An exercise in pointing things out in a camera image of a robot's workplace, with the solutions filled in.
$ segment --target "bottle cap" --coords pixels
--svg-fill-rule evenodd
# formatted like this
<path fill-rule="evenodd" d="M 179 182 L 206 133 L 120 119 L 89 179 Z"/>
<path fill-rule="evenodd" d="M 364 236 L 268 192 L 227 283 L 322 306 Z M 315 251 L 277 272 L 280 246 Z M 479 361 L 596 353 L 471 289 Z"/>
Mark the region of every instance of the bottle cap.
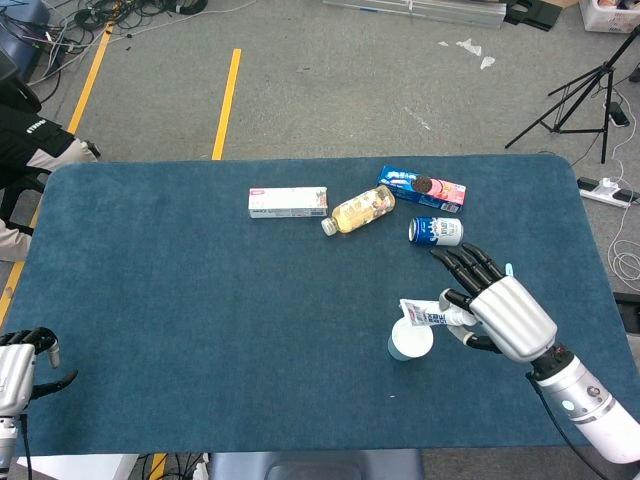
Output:
<path fill-rule="evenodd" d="M 335 234 L 338 231 L 336 222 L 331 217 L 325 218 L 324 220 L 322 220 L 322 222 L 320 222 L 320 224 L 322 225 L 322 229 L 324 230 L 324 233 L 326 233 L 329 236 Z"/>

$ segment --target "white robotic hand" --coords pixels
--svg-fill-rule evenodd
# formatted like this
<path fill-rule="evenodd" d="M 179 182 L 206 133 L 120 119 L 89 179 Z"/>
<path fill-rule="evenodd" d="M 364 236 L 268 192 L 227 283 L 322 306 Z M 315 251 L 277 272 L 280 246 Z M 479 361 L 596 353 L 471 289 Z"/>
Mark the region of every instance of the white robotic hand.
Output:
<path fill-rule="evenodd" d="M 48 328 L 23 330 L 0 337 L 0 480 L 6 479 L 18 436 L 19 420 L 31 400 L 62 390 L 77 376 L 74 370 L 59 382 L 33 385 L 36 355 L 47 351 L 52 368 L 60 365 L 58 339 Z"/>
<path fill-rule="evenodd" d="M 450 302 L 467 310 L 487 332 L 477 337 L 463 327 L 449 327 L 462 343 L 531 362 L 528 378 L 536 390 L 551 396 L 603 457 L 614 463 L 640 460 L 640 425 L 578 357 L 554 345 L 556 324 L 518 280 L 505 276 L 471 244 L 431 253 L 470 293 L 445 290 L 441 308 Z"/>

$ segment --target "blue table mat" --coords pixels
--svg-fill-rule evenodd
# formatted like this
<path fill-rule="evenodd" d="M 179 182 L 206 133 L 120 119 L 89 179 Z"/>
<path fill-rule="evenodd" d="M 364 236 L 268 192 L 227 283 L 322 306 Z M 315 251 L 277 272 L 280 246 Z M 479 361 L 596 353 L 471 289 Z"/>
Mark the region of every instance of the blue table mat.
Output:
<path fill-rule="evenodd" d="M 248 216 L 250 187 L 326 186 L 332 209 L 387 164 L 466 185 L 463 212 L 398 200 L 334 237 L 320 218 Z M 466 241 L 511 262 L 558 341 L 638 416 L 638 375 L 562 158 L 78 165 L 49 179 L 4 328 L 58 334 L 60 371 L 41 358 L 38 382 L 80 372 L 29 406 L 32 453 L 562 444 L 529 366 L 444 328 L 425 358 L 390 358 L 399 298 L 460 289 L 409 243 L 419 215 L 460 218 Z"/>

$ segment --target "cup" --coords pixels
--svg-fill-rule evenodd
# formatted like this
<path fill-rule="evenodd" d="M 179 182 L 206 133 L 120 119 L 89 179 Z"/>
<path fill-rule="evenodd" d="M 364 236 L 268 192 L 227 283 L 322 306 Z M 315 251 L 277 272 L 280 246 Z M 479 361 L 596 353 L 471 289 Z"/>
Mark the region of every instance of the cup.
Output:
<path fill-rule="evenodd" d="M 425 356 L 433 346 L 433 331 L 428 325 L 414 326 L 406 317 L 398 320 L 387 342 L 393 358 L 406 362 Z"/>

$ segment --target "blue and white can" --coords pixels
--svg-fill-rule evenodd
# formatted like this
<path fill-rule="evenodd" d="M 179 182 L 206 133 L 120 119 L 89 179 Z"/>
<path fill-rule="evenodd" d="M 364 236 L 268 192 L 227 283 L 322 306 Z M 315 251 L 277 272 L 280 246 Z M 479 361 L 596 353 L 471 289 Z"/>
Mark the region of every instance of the blue and white can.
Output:
<path fill-rule="evenodd" d="M 409 223 L 409 241 L 419 245 L 455 246 L 463 233 L 457 218 L 416 217 Z"/>

